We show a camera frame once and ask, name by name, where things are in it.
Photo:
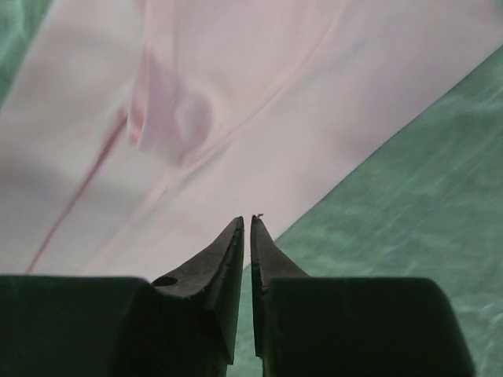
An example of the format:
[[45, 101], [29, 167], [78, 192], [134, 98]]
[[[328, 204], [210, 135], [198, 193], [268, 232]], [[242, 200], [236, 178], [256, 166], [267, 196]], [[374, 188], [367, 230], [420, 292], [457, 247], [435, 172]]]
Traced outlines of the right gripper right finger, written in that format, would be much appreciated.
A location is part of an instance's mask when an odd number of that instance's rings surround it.
[[423, 277], [313, 277], [251, 220], [255, 353], [265, 376], [473, 376], [444, 291]]

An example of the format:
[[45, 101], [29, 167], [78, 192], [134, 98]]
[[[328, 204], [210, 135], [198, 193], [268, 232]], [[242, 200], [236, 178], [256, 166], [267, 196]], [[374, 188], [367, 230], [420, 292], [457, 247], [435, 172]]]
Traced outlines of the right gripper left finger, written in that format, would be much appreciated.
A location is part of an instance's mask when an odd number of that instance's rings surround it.
[[154, 281], [4, 275], [4, 376], [224, 376], [233, 363], [244, 221]]

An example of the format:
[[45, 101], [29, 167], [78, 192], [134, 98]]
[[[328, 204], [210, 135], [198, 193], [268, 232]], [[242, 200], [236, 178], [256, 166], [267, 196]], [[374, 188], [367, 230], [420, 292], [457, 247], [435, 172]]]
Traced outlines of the pink t shirt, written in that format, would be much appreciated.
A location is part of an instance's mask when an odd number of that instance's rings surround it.
[[1, 110], [1, 271], [280, 235], [501, 44], [496, 1], [55, 1]]

